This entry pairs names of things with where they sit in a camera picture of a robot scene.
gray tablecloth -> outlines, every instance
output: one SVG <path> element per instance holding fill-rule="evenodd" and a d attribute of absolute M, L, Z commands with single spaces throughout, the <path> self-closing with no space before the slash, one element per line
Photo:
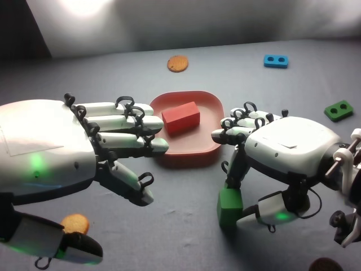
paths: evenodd
<path fill-rule="evenodd" d="M 189 67 L 171 73 L 168 59 L 187 55 Z M 289 56 L 289 68 L 263 67 L 265 54 Z M 209 91 L 222 101 L 226 114 L 245 101 L 260 110 L 278 113 L 288 108 L 293 116 L 306 117 L 333 129 L 350 141 L 361 127 L 361 43 L 351 41 L 288 41 L 198 49 L 112 54 L 91 58 L 1 64 L 1 104 L 26 99 L 63 99 L 66 92 L 77 102 L 114 101 L 131 95 L 149 103 L 164 92 Z M 355 115 L 332 123 L 323 110 L 342 99 Z M 124 271 L 231 271 L 308 270 L 318 257 L 331 257 L 344 270 L 359 270 L 361 244 L 341 248 L 328 225 L 336 210 L 352 212 L 336 192 L 317 185 L 323 199 L 321 212 L 308 220 L 278 226 L 271 234 L 247 230 L 224 233 L 217 223 L 217 194 L 225 175 L 220 162 L 229 160 L 232 147 L 223 146 L 219 162 L 208 168 L 164 169 L 152 159 L 126 159 L 122 163 L 137 174 L 151 171 L 155 202 L 140 208 L 93 183 L 87 190 L 17 210 L 60 222 L 71 213 L 91 221 L 89 235 L 104 248 L 104 261 L 82 266 L 54 260 L 51 270 Z M 242 193 L 245 206 L 285 185 L 250 170 Z M 318 200 L 310 193 L 310 213 Z M 0 247 L 1 270 L 35 270 L 35 257 Z"/>

gray wall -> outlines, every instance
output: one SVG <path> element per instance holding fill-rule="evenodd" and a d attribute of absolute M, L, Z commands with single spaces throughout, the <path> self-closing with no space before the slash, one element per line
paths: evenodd
<path fill-rule="evenodd" d="M 361 0 L 28 0 L 53 57 L 360 33 Z"/>

blue block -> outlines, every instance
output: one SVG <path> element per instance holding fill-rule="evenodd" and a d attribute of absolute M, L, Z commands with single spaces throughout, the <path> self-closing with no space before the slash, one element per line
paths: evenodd
<path fill-rule="evenodd" d="M 265 55 L 263 65 L 269 68 L 286 69 L 288 66 L 288 57 L 286 55 Z"/>

round cookie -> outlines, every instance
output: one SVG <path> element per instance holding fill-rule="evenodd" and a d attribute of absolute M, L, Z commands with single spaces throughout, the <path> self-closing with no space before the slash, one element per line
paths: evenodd
<path fill-rule="evenodd" d="M 65 217 L 60 224 L 64 226 L 65 233 L 78 232 L 87 234 L 89 230 L 88 219 L 79 213 Z"/>
<path fill-rule="evenodd" d="M 311 264 L 309 271 L 343 271 L 343 269 L 330 258 L 319 258 Z"/>
<path fill-rule="evenodd" d="M 188 58 L 184 55 L 172 56 L 167 63 L 171 72 L 183 72 L 188 67 Z"/>

green block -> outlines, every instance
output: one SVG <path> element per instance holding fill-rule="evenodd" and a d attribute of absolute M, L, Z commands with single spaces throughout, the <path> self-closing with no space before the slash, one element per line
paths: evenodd
<path fill-rule="evenodd" d="M 239 189 L 222 188 L 218 195 L 217 215 L 221 227 L 235 227 L 242 217 L 243 203 Z"/>
<path fill-rule="evenodd" d="M 335 103 L 329 107 L 326 107 L 324 113 L 332 121 L 343 120 L 344 118 L 351 116 L 354 112 L 352 106 L 345 100 Z"/>

